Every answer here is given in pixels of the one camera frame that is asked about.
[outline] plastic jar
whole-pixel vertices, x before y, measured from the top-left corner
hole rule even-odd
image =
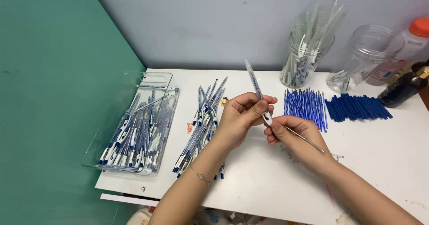
[[[300,43],[294,42],[291,32],[287,48],[287,61],[280,72],[282,84],[290,88],[304,86],[322,58],[328,54],[334,41],[335,36],[332,35],[317,49],[302,48]]]
[[[349,53],[340,67],[333,69],[326,83],[337,93],[346,93],[368,78],[379,64],[392,59],[404,46],[402,36],[378,25],[362,25],[350,39]]]
[[[390,61],[377,66],[366,80],[367,83],[383,85],[391,74],[401,69],[407,60],[424,49],[429,42],[429,18],[416,19],[408,30],[402,31],[399,35],[405,40],[404,47]]]

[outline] forearm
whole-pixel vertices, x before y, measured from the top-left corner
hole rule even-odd
[[[192,168],[204,176],[204,180],[199,180],[188,167],[164,194],[150,224],[188,224],[206,197],[207,182],[213,180],[229,152],[230,149],[223,147],[221,142],[212,139],[191,163]]]
[[[364,224],[421,224],[347,167],[336,163],[322,178]]]

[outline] white wall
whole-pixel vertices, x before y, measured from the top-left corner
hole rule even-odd
[[[100,0],[146,67],[279,70],[294,16],[310,0]],[[429,17],[429,0],[339,0],[350,10],[319,65],[329,70],[364,24]],[[429,48],[420,54],[429,58]]]

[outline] hand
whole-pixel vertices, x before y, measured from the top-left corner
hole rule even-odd
[[[283,125],[293,129],[293,131],[313,142],[325,152],[322,153],[306,141],[289,132]],[[330,169],[332,164],[336,163],[318,127],[312,121],[283,115],[273,118],[271,127],[267,127],[264,130],[264,134],[267,135],[269,145],[273,146],[277,142],[283,142],[283,144],[292,150],[292,155],[297,158],[298,162],[302,163],[304,167],[316,175],[322,175],[327,169]]]
[[[277,98],[265,95],[263,98],[259,100],[256,93],[244,93],[228,100],[213,139],[230,149],[239,147],[252,126],[264,123],[262,114],[265,110],[272,115],[274,106],[270,104],[276,103]]]

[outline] pile of pens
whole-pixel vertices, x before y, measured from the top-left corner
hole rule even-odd
[[[284,91],[284,114],[311,120],[320,131],[326,133],[328,120],[324,99],[324,93],[320,94],[320,91],[315,92],[309,88],[305,91]]]
[[[158,171],[180,90],[137,85],[137,94],[121,118],[96,167],[103,170]]]
[[[186,170],[216,132],[217,106],[225,91],[223,86],[227,82],[227,79],[228,77],[225,77],[221,85],[217,88],[217,91],[215,91],[217,81],[214,82],[213,87],[209,86],[206,92],[204,92],[201,86],[198,88],[198,109],[192,123],[194,130],[173,169],[174,173],[178,173],[177,178]],[[225,163],[219,168],[219,171],[223,179]]]
[[[350,96],[349,94],[341,94],[337,98],[336,95],[332,101],[325,100],[326,107],[329,111],[329,116],[335,122],[361,119],[377,119],[377,118],[393,118],[389,111],[381,104],[378,98],[364,96]]]

